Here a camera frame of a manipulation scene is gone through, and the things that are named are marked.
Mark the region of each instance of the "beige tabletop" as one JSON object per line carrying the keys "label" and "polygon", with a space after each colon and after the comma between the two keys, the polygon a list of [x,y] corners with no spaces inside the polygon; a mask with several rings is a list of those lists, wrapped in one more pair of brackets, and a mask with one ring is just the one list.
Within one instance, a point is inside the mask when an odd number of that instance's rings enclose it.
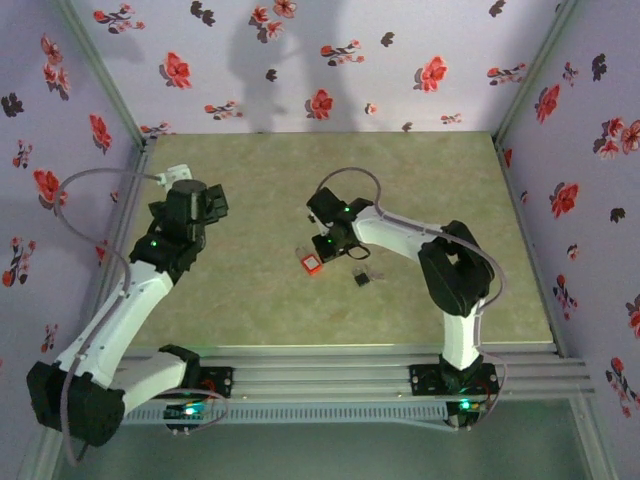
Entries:
{"label": "beige tabletop", "polygon": [[[148,169],[186,163],[194,178],[221,183],[229,214],[207,227],[207,247],[151,313],[132,346],[441,344],[442,313],[417,263],[378,247],[310,277],[296,248],[318,233],[306,202],[331,171],[360,166],[383,187],[381,205],[416,221],[467,224],[502,266],[505,295],[483,318],[484,342],[551,342],[552,337],[491,138],[486,133],[171,135]],[[373,199],[359,173],[328,185],[347,202]],[[147,204],[164,190],[147,182],[133,239],[151,221]],[[354,267],[383,274],[358,287]],[[492,284],[493,295],[498,287]]]}

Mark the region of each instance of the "floral wallpaper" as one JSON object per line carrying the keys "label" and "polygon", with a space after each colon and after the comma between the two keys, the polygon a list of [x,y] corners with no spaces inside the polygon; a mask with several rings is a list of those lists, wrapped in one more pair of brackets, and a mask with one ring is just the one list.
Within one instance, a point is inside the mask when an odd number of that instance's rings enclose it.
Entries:
{"label": "floral wallpaper", "polygon": [[141,132],[155,136],[495,131],[559,4],[69,2]]}
{"label": "floral wallpaper", "polygon": [[[38,432],[26,374],[38,360],[53,361],[86,324],[102,261],[55,217],[55,195],[73,173],[125,167],[136,152],[55,7],[9,1],[0,13],[0,476],[17,478]],[[117,28],[125,15],[111,15]],[[70,185],[61,195],[69,221],[106,238],[120,184],[102,176]]]}
{"label": "floral wallpaper", "polygon": [[558,333],[589,365],[621,479],[640,478],[640,51],[632,11],[634,0],[581,2],[501,142],[542,284],[556,299]]}

